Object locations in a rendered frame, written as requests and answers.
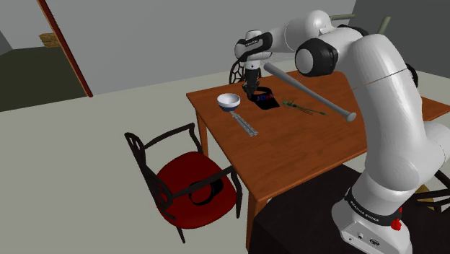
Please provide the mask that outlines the black chair with red seat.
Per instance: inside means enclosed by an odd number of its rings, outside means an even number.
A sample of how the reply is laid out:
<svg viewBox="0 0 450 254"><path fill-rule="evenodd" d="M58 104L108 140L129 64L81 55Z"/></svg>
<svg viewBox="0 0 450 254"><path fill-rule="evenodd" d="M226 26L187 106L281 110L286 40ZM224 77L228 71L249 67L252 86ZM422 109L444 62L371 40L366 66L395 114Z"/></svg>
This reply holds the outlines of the black chair with red seat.
<svg viewBox="0 0 450 254"><path fill-rule="evenodd" d="M144 177L154 203L164 219L175 226L180 239L183 231L213 223L232 209L241 214L242 186L232 166L220 168L208 158L189 123L163 133L147 144L135 134L124 137ZM187 131L196 150L184 153L155 173L146 163L146 150L170 136Z"/></svg>

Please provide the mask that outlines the white and blue bowl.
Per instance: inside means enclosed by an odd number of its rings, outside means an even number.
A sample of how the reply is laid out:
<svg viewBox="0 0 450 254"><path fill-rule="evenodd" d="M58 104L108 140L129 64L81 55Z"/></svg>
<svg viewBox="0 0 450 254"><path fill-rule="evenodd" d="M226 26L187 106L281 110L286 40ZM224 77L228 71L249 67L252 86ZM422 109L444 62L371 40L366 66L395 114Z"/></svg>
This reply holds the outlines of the white and blue bowl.
<svg viewBox="0 0 450 254"><path fill-rule="evenodd" d="M234 93L224 93L217 97L217 103L224 112L235 111L240 102L240 96Z"/></svg>

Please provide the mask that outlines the red-brown door frame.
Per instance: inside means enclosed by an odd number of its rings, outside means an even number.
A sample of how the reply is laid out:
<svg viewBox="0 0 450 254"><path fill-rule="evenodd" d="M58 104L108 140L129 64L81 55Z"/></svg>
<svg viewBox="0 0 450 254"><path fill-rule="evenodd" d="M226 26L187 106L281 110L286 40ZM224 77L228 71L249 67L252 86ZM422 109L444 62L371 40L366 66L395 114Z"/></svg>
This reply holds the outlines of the red-brown door frame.
<svg viewBox="0 0 450 254"><path fill-rule="evenodd" d="M48 24L50 25L53 33L56 35L56 38L63 50L68 62L70 63L70 66L73 69L82 89L84 90L85 95L87 97L93 97L92 91L89 88L89 85L87 84L87 81L84 78L84 76L81 72L81 69L79 68L78 63L76 62L76 59L74 58L74 55L71 52L71 49L70 49L68 43L66 42L66 39L63 36L63 33L61 32L61 29L58 26L58 23L56 22L52 11L50 10L48 4L46 3L46 0L36 0L36 2L39 4L45 18L48 21Z"/></svg>

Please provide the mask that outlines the black visor cap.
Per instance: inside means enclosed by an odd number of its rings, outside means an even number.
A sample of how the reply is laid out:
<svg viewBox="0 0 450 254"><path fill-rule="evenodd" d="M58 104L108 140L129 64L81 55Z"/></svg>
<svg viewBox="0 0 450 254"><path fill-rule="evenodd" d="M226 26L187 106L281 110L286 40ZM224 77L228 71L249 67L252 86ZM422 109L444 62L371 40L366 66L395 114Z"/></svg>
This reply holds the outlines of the black visor cap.
<svg viewBox="0 0 450 254"><path fill-rule="evenodd" d="M272 108L279 108L280 105L274 98L273 92L268 87L258 87L258 92L261 94L252 94L249 97L249 100L254 102L256 106L258 106L262 110L269 110Z"/></svg>

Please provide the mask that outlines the grey baseball bat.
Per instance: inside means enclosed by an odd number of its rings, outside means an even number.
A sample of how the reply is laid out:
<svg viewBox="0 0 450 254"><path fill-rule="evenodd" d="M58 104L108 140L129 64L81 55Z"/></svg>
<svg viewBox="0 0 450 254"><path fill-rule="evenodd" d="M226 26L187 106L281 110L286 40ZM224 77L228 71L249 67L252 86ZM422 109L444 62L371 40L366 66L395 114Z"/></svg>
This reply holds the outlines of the grey baseball bat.
<svg viewBox="0 0 450 254"><path fill-rule="evenodd" d="M348 112L347 110L342 109L341 107L337 106L333 102L330 102L329 100L323 98L322 96L318 95L316 92L310 90L309 88L305 87L303 84L298 82L293 77L289 76L284 71L280 70L278 67L274 66L271 63L265 63L263 66L264 70L272 74L273 76L279 78L280 80L286 82L287 84L290 84L291 86L300 89L301 91L307 93L308 95L312 96L314 99L320 101L321 103L325 104L327 107L333 109L335 112L339 113L347 122L352 122L356 118L356 113Z"/></svg>

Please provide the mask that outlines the olive green bar frame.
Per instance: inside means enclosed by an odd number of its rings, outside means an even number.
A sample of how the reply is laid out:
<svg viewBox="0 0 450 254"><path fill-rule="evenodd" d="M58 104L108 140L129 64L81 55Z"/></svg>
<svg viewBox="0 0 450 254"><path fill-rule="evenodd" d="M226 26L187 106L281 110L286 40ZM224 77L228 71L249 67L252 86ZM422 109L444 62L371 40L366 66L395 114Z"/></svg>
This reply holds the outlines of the olive green bar frame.
<svg viewBox="0 0 450 254"><path fill-rule="evenodd" d="M356 16L354 14L330 15L330 19L332 21L334 21L334 20L353 19L355 17ZM377 30L377 34L383 35L385 33L390 20L391 20L391 17L389 17L389 16L386 16L386 17L383 18L383 20L381 21L381 24L379 25L379 29ZM352 27L352 26L348 26L348 25L345 25L345 27L351 28L351 29L354 29L354 30L358 31L359 33L362 34L363 37L369 35L369 33L366 30L364 30L364 29L362 29L360 27Z"/></svg>

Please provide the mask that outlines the grey metal ruler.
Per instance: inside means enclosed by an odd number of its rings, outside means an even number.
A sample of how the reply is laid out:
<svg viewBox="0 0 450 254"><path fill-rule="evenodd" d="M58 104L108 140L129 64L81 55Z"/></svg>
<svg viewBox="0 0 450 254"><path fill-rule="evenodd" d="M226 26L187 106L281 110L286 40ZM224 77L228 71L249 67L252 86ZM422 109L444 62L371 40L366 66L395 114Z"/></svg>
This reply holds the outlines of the grey metal ruler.
<svg viewBox="0 0 450 254"><path fill-rule="evenodd" d="M234 111L231 111L230 113L249 136L258 135L258 132L253 127L251 127L251 125L249 123L247 123L240 115L238 115Z"/></svg>

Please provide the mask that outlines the dark robot stand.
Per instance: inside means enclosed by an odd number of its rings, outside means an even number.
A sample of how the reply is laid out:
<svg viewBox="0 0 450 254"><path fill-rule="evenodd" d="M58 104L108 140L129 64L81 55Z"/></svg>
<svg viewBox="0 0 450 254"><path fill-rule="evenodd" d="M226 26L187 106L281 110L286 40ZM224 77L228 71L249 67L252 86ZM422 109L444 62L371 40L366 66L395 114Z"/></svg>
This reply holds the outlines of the dark robot stand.
<svg viewBox="0 0 450 254"><path fill-rule="evenodd" d="M344 242L332 220L332 206L359 172L340 165L272 198L255 217L249 254L365 254ZM450 254L450 208L442 213L403 205L413 254Z"/></svg>

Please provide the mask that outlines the green thin-stemmed sprig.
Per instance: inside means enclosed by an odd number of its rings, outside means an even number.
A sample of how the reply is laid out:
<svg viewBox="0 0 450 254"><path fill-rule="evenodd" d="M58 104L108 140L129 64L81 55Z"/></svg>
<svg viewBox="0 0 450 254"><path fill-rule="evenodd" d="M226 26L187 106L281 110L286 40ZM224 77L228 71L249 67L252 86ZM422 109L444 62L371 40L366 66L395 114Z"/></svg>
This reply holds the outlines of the green thin-stemmed sprig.
<svg viewBox="0 0 450 254"><path fill-rule="evenodd" d="M296 108L297 110L300 110L300 111L302 111L304 113L308 113L310 115L312 115L314 113L318 113L320 115L326 115L326 113L324 113L324 112L317 111L317 110L312 110L312 109L309 109L309 108L304 108L304 107L302 107L300 105L297 105L297 104L294 103L293 100L285 100L285 99L283 99L282 103L285 106L288 106L288 107L291 107L291 108Z"/></svg>

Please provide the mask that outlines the black chair with tan seat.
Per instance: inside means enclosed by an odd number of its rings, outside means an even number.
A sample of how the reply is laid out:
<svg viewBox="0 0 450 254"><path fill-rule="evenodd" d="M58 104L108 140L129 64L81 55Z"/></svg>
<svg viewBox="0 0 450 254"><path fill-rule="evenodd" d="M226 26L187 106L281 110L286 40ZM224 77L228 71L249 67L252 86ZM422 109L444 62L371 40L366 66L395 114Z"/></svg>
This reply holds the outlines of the black chair with tan seat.
<svg viewBox="0 0 450 254"><path fill-rule="evenodd" d="M442 190L430 190L422 193L414 193L412 195L412 199L415 201L417 206L423 207L433 207L433 210L438 213L443 213L443 206L450 204L450 178L448 178L442 171L438 170L434 175L442 184L444 184L445 188ZM427 201L430 198L443 198L440 201Z"/></svg>

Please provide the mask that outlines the brown wooden table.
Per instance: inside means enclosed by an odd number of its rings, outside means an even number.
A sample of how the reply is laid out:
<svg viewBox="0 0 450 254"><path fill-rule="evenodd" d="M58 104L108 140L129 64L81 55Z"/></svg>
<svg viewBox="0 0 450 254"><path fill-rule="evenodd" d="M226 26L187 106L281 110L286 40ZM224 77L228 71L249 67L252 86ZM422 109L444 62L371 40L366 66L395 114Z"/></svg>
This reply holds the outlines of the brown wooden table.
<svg viewBox="0 0 450 254"><path fill-rule="evenodd" d="M361 116L347 122L334 110L274 76L261 78L260 85L271 88L278 102L292 99L315 113L310 115L285 105L261 110L247 99L240 83L187 94L196 111L201 146L207 150L207 135L211 134L249 191L247 238L252 234L253 219L270 198L366 152ZM241 97L237 113L258 132L256 136L249 136L219 108L217 97L223 93Z"/></svg>

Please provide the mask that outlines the black mesh-back chair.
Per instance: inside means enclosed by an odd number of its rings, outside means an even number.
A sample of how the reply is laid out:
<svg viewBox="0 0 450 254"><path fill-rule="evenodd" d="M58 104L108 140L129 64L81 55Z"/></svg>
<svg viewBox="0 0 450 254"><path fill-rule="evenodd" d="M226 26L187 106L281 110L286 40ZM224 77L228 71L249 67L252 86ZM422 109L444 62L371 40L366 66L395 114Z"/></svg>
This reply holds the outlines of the black mesh-back chair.
<svg viewBox="0 0 450 254"><path fill-rule="evenodd" d="M236 61L229 72L229 83L245 82L245 69L260 69L261 60L256 61Z"/></svg>

